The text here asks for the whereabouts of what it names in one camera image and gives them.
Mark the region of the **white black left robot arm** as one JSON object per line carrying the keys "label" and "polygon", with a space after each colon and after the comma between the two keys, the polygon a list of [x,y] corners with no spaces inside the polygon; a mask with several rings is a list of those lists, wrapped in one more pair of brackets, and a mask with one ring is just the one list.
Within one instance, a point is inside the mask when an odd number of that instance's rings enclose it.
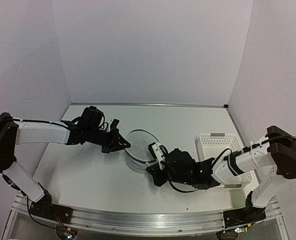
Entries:
{"label": "white black left robot arm", "polygon": [[48,144],[77,146],[90,143],[103,154],[126,150],[131,144],[120,134],[119,120],[106,122],[104,113],[95,106],[86,107],[72,120],[37,120],[16,118],[8,112],[0,115],[0,174],[14,189],[36,203],[35,209],[45,219],[55,214],[47,190],[26,170],[28,157],[41,152]]}

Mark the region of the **white mesh laundry bag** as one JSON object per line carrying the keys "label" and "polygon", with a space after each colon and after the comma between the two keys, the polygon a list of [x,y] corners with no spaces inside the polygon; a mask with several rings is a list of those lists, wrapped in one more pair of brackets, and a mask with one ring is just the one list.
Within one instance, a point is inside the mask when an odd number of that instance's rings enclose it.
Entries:
{"label": "white mesh laundry bag", "polygon": [[149,151],[149,145],[159,140],[144,129],[130,131],[125,139],[130,143],[130,147],[125,149],[127,166],[137,173],[146,174],[146,168],[156,162]]}

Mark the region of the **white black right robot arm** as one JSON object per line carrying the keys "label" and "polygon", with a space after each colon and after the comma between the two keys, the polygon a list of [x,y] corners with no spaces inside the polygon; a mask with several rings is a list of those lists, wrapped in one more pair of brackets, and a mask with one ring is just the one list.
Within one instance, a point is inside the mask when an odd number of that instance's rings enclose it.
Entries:
{"label": "white black right robot arm", "polygon": [[165,183],[177,192],[183,190],[175,183],[188,185],[194,191],[208,190],[240,175],[263,167],[270,167],[269,174],[247,196],[240,218],[250,222],[263,211],[285,181],[296,179],[296,136],[272,125],[267,133],[250,145],[232,150],[225,148],[217,157],[195,161],[187,151],[167,148],[153,142],[148,150],[154,163],[146,168],[153,183],[161,187]]}

